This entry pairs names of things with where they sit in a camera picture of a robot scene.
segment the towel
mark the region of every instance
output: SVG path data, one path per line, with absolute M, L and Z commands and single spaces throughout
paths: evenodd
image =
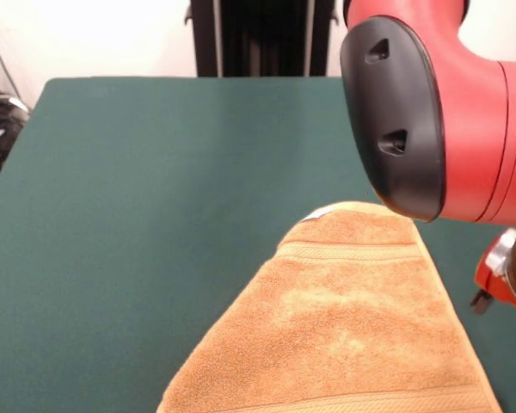
M 413 221 L 345 202 L 284 237 L 158 413 L 501 413 Z

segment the towel tag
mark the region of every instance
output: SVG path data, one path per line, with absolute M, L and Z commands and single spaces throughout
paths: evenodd
M 321 218 L 323 215 L 327 215 L 328 213 L 332 213 L 335 210 L 335 207 L 330 206 L 324 206 L 323 208 L 316 209 L 313 213 L 308 215 L 306 218 L 302 219 L 302 222 L 307 221 L 309 219 L 317 219 Z

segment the screw hole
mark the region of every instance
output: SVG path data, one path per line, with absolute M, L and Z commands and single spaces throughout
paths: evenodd
M 386 60 L 390 57 L 390 44 L 388 39 L 379 41 L 365 56 L 365 62 L 369 65 Z
M 406 146 L 407 131 L 405 129 L 399 129 L 394 132 L 386 133 L 378 141 L 378 148 L 380 148 L 382 152 L 386 152 L 398 157 L 405 153 Z

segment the black cable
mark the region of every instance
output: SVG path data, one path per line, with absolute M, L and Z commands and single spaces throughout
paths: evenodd
M 6 64 L 3 62 L 2 55 L 0 54 L 0 65 L 2 66 L 2 69 L 4 73 L 6 74 L 6 77 L 8 78 L 9 82 L 11 83 L 11 87 L 14 88 L 15 94 L 18 98 L 21 99 L 21 94 L 19 93 L 19 89 L 15 85 L 14 79 L 9 74 L 8 68 L 6 67 Z

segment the metal frame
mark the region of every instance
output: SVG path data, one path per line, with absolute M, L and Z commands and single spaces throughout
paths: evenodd
M 325 76 L 334 6 L 335 0 L 191 0 L 197 75 Z

